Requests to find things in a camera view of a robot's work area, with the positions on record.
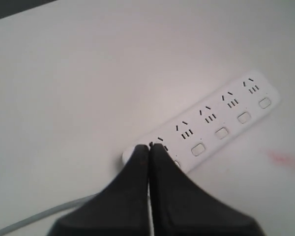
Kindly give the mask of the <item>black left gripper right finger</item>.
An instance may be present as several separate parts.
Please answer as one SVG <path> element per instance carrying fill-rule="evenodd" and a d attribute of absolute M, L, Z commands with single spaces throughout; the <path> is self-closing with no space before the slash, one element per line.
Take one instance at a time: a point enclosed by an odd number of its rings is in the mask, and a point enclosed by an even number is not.
<path fill-rule="evenodd" d="M 156 236 L 260 236 L 251 216 L 197 186 L 162 144 L 149 151 L 149 187 Z"/>

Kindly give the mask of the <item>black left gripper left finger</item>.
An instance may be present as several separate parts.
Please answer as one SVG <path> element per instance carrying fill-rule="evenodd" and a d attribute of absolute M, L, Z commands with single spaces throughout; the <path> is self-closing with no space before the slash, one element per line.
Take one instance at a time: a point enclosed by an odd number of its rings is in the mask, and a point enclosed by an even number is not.
<path fill-rule="evenodd" d="M 148 155 L 137 145 L 118 176 L 77 210 L 59 218 L 50 236 L 148 236 Z"/>

